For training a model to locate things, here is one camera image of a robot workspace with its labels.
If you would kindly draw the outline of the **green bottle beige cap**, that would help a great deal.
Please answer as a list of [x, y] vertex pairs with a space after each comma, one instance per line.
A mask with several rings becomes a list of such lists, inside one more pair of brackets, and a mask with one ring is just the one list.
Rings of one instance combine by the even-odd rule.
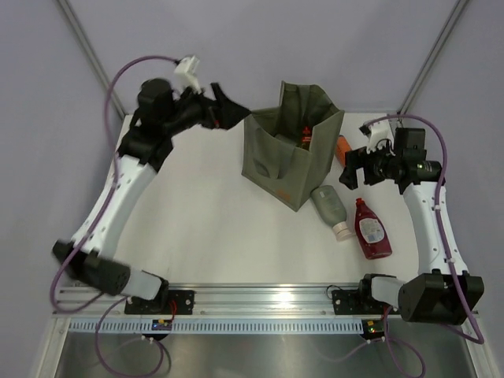
[[312, 190], [310, 197], [318, 215], [333, 231], [338, 242], [347, 240], [353, 235], [347, 225], [347, 211], [333, 186], [317, 187]]

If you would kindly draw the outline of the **green pump bottle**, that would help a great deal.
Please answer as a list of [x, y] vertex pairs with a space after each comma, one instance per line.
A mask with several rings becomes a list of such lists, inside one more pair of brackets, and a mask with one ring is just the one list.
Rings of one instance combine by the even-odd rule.
[[282, 143], [286, 143], [290, 146], [297, 146], [298, 145], [298, 143], [295, 140], [288, 138], [285, 135], [277, 134], [277, 135], [275, 135], [275, 138], [278, 139], [279, 141], [281, 141]]

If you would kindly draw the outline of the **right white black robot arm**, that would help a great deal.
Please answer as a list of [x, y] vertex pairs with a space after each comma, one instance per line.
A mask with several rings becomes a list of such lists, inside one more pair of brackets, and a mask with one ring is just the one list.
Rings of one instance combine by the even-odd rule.
[[418, 251], [418, 275], [408, 282], [367, 274], [359, 283], [357, 304], [373, 313], [383, 304], [395, 307], [404, 321], [461, 325], [484, 293], [481, 277], [469, 273], [454, 240], [446, 206], [443, 166], [427, 160], [423, 128], [401, 128], [393, 140], [380, 122], [363, 125], [366, 146], [346, 152], [339, 181], [358, 187], [393, 181], [409, 210]]

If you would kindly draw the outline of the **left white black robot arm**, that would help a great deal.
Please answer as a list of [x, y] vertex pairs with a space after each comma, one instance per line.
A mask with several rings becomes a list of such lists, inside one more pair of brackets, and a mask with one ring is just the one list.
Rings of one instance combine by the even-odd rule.
[[135, 204], [172, 152], [173, 137], [196, 124], [229, 130], [250, 115], [250, 110], [233, 102], [220, 84], [212, 83], [211, 89], [212, 98], [191, 87], [176, 98], [168, 80], [142, 84], [138, 107], [113, 160], [111, 180], [74, 236], [54, 244], [53, 256], [71, 279], [101, 294], [141, 298], [143, 306], [154, 314], [168, 308], [166, 280], [119, 262], [114, 255]]

